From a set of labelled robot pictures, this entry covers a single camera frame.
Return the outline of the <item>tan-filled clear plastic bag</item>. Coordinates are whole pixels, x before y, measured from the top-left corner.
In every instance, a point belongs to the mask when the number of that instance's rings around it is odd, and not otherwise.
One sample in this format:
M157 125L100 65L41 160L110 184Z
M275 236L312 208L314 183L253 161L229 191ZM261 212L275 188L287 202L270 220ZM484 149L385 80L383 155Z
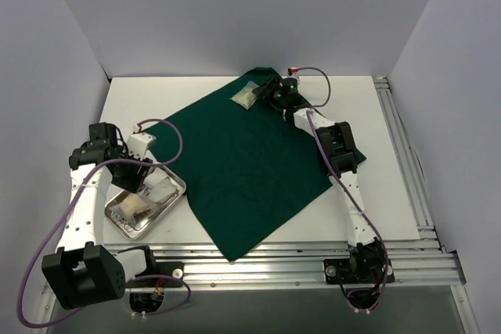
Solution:
M149 209L148 203L139 195L123 191L110 203L110 211L127 221Z

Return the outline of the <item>green-filled clear plastic bag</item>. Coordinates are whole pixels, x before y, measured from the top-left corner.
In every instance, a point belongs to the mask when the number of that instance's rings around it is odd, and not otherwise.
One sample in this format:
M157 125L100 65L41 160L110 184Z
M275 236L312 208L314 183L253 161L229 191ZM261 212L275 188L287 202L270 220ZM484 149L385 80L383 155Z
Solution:
M257 96L253 93L253 90L256 88L258 88L257 84L253 81L248 81L230 100L242 106L245 110L249 110L257 101Z

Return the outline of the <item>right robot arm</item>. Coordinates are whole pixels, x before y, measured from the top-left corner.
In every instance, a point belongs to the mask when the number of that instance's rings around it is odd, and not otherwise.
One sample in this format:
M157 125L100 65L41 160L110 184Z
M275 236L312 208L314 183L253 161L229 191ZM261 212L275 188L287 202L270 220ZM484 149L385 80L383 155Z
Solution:
M347 122L328 120L298 90L299 79L291 75L274 77L253 90L283 119L311 135L318 150L319 166L333 185L344 191L344 219L347 226L348 260L332 265L328 278L340 283L381 287L393 280L386 246L375 225L367 217L358 180L359 150Z

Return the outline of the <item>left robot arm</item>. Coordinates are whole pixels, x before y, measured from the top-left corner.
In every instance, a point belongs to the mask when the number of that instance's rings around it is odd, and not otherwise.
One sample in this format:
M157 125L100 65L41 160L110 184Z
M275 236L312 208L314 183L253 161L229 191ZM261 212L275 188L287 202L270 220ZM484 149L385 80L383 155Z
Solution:
M69 157L72 193L70 213L53 254L41 270L65 310L120 299L131 280L150 286L158 267L148 246L113 255L103 245L106 196L111 185L129 193L142 187L151 160L146 152L152 135L138 133L123 140L114 124L89 127L89 139Z

